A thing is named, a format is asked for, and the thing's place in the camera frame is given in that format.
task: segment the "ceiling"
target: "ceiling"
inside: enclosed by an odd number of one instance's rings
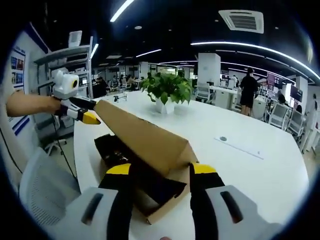
[[[289,0],[135,0],[115,22],[110,22],[124,2],[91,0],[89,4],[79,4],[75,0],[49,0],[32,23],[52,51],[68,47],[71,31],[82,30],[81,44],[88,44],[93,36],[99,43],[92,59],[93,67],[112,66],[119,61],[124,64],[195,61],[198,53],[216,52],[222,62],[249,65],[283,76],[303,73],[310,84],[320,85],[320,80],[304,67],[270,51],[228,44],[191,46],[207,41],[263,46],[297,59],[319,75],[319,50],[313,43],[320,43],[320,39],[310,19],[316,10],[304,10],[305,7]],[[232,9],[262,12],[264,33],[230,30],[218,11]],[[157,49],[162,51],[136,58]],[[106,59],[109,55],[122,57]],[[244,69],[228,64],[222,64],[221,68]]]

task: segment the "air conditioning vent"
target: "air conditioning vent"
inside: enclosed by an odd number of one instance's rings
[[[264,33],[264,15],[262,12],[249,10],[220,10],[219,14],[230,30],[258,34]]]

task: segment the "round white table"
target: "round white table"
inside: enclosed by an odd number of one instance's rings
[[[145,92],[130,92],[127,101],[121,98],[113,102],[114,96],[102,99],[188,139],[200,163],[214,167],[225,185],[235,186],[252,199],[266,221],[285,224],[302,203],[309,179],[300,150],[289,133],[193,100],[189,105],[177,105],[172,114],[161,115]],[[106,134],[113,133],[104,123],[86,125],[78,121],[74,125],[74,158],[81,192],[97,187],[103,177],[94,139]],[[132,217],[130,239],[194,239],[190,197],[152,226]]]

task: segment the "white pillar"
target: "white pillar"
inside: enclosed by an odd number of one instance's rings
[[[302,100],[300,105],[302,107],[302,114],[305,114],[308,101],[308,80],[302,76],[297,76],[295,86],[297,89],[302,91]]]
[[[220,86],[221,58],[216,53],[198,54],[198,82]]]
[[[139,79],[141,79],[141,77],[144,77],[146,79],[148,77],[148,71],[148,62],[139,62]]]
[[[189,79],[190,78],[190,68],[189,67],[184,67],[183,70],[184,70],[184,77],[186,79]]]

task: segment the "cardboard flap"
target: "cardboard flap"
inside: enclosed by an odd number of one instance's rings
[[[170,169],[196,162],[188,140],[100,100],[95,112],[137,156],[164,177]]]

